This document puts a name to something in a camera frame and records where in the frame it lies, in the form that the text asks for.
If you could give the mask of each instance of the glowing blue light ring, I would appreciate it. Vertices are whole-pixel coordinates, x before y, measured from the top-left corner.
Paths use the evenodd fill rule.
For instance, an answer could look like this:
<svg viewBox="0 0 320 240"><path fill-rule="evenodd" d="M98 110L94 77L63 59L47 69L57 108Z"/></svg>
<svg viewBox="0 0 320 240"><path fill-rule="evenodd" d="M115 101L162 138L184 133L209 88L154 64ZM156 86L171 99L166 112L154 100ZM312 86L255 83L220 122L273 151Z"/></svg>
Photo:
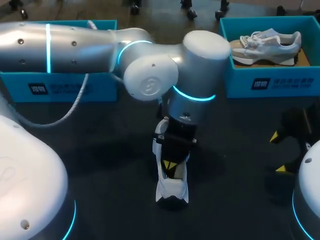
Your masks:
<svg viewBox="0 0 320 240"><path fill-rule="evenodd" d="M73 226L74 226L74 223L75 223L75 220L76 220L76 211L77 211L77 206L76 206L76 201L74 201L74 214L73 214L73 219L72 219L72 222L71 222L71 225L69 227L69 230L68 232L65 234L64 238L62 238L62 240L66 240L67 237L69 236Z"/></svg>
<svg viewBox="0 0 320 240"><path fill-rule="evenodd" d="M138 41L132 41L132 42L130 42L129 44L127 44L126 46L124 46L124 48L122 48L122 50L120 51L120 53L119 53L119 55L118 55L118 60L117 60L118 65L119 65L119 63L120 63L121 55L124 53L124 51L125 51L128 47L132 46L133 44L139 44L139 43L152 44L151 41L146 41L146 40L138 40Z"/></svg>
<svg viewBox="0 0 320 240"><path fill-rule="evenodd" d="M51 73L51 32L50 24L45 25L45 35L46 35L46 72Z"/></svg>
<svg viewBox="0 0 320 240"><path fill-rule="evenodd" d="M216 95L213 95L211 97L205 97L205 98L198 98L198 97L193 97L193 96L189 96L185 93L183 93L182 91L178 90L178 88L176 86L173 86L173 89L180 94L181 96L193 100L193 101L198 101L198 102L207 102L207 101L211 101L212 99L214 99L216 97Z"/></svg>
<svg viewBox="0 0 320 240"><path fill-rule="evenodd" d="M292 194L292 208L293 208L293 213L294 213L295 219L296 219L297 223L299 224L300 228L301 228L301 229L303 230L303 232L305 233L305 235L307 235L310 240L314 240L314 239L307 233L307 231L304 229L304 227L302 226L302 224L300 223L300 221L299 221L299 219L298 219L298 216L297 216L296 210L295 210L295 205L294 205L294 194L295 194L295 192L293 192L293 194Z"/></svg>

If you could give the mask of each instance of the blue cardboard box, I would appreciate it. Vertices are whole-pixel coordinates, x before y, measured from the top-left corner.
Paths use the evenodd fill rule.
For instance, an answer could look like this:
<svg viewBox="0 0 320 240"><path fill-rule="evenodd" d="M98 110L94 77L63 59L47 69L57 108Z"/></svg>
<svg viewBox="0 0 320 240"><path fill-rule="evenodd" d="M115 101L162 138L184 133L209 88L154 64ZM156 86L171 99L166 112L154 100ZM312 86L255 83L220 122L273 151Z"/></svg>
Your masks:
<svg viewBox="0 0 320 240"><path fill-rule="evenodd" d="M223 18L219 34L229 42L256 31L280 34L299 31L310 66L235 67L229 57L224 75L228 98L297 97L320 95L320 25L313 16Z"/></svg>
<svg viewBox="0 0 320 240"><path fill-rule="evenodd" d="M38 21L87 28L86 20ZM94 20L101 30L116 30L116 20ZM16 103L73 103L83 83L84 74L10 72L1 73L1 79ZM81 102L114 102L117 100L117 83L110 73L89 75Z"/></svg>

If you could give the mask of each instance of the shoe lace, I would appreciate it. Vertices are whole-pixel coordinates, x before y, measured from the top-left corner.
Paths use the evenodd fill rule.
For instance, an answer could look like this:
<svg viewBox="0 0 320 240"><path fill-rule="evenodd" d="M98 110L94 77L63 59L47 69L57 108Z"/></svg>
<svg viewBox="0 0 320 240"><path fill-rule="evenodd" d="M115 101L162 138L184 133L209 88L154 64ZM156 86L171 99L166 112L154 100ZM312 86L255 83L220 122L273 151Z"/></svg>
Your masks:
<svg viewBox="0 0 320 240"><path fill-rule="evenodd" d="M261 33L260 31L255 31L251 34L251 36L240 36L240 42L244 45L246 49L252 45L263 45L265 44L261 38L257 36L257 34Z"/></svg>

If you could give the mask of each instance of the sneaker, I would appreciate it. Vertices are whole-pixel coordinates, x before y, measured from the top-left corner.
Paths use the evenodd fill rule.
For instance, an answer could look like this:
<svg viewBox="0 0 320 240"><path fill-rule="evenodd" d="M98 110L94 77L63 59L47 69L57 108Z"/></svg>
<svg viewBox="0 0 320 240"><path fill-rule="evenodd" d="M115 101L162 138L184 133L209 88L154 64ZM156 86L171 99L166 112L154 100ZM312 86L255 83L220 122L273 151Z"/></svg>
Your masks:
<svg viewBox="0 0 320 240"><path fill-rule="evenodd" d="M163 119L159 122L155 129L155 133L162 134L168 127L168 120ZM168 200L171 203L178 203L184 201L189 203L189 192L187 183L187 161L190 155L180 164L169 161L161 161L162 145L153 140L152 151L156 158L158 169L158 183L156 186L155 201ZM166 171L170 171L172 178L168 177Z"/></svg>
<svg viewBox="0 0 320 240"><path fill-rule="evenodd" d="M256 31L251 36L241 36L230 42L232 58L244 65L252 65L259 60L275 64L293 66L295 56L301 48L301 34L280 34L272 28Z"/></svg>

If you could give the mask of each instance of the cable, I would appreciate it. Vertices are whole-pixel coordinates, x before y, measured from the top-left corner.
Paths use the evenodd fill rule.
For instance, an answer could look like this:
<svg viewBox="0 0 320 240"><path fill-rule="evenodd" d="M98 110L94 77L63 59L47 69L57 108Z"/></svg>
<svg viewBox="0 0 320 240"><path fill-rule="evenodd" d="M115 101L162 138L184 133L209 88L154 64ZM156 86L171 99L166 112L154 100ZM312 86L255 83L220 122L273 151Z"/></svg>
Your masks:
<svg viewBox="0 0 320 240"><path fill-rule="evenodd" d="M88 21L88 26L91 28L91 29L94 29L94 30L97 30L98 28L96 27L96 25L91 21L89 20ZM18 120L31 127L31 128L50 128L50 127L54 127L54 126L57 126L59 125L60 123L64 122L68 117L70 117L70 115L74 112L74 110L76 109L76 107L78 106L78 103L80 102L80 99L81 97L83 96L83 93L85 91L85 87L87 85L87 82L88 82L88 78L89 78L89 74L86 73L85 76L84 76L84 79L83 79L83 83L82 83L82 86L79 90L79 93L78 95L76 96L75 100L74 100L74 103L72 104L70 110L62 117L60 118L59 120L55 121L55 122L52 122L52 123L47 123L47 124L39 124L39 123L34 123L34 122L31 122L29 121L28 119L26 119L24 116L22 116L20 113L17 112L17 110L9 104L9 108L13 111L13 113L16 115L16 117L18 118Z"/></svg>

